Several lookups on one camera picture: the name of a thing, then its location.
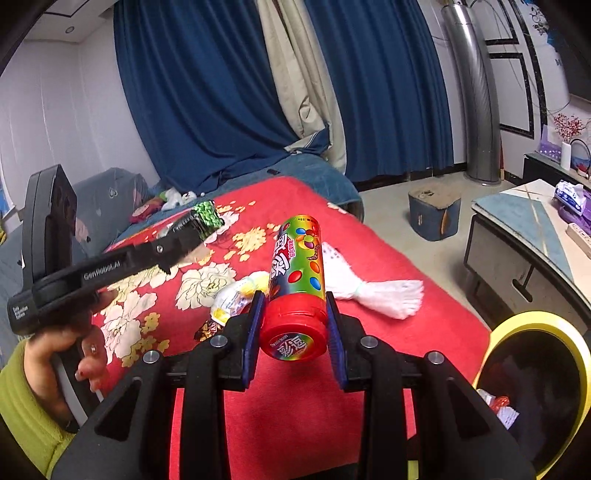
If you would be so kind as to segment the green sleeve left forearm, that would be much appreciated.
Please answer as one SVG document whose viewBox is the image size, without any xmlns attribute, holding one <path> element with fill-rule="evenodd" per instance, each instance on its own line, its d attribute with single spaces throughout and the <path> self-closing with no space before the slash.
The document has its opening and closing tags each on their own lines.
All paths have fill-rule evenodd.
<svg viewBox="0 0 591 480">
<path fill-rule="evenodd" d="M 37 402 L 24 372 L 22 340 L 1 371 L 1 416 L 24 454 L 45 478 L 74 438 Z"/>
</svg>

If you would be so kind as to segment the left hand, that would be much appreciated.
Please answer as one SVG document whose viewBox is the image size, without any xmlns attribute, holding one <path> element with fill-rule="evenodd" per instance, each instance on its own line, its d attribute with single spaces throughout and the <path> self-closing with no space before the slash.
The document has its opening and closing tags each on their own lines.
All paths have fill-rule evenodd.
<svg viewBox="0 0 591 480">
<path fill-rule="evenodd" d="M 28 386 L 41 408 L 62 426 L 75 419 L 67 401 L 72 390 L 69 381 L 87 386 L 93 394 L 106 382 L 105 339 L 90 317 L 116 296 L 114 290 L 102 291 L 88 313 L 46 327 L 25 342 L 23 369 Z"/>
</svg>

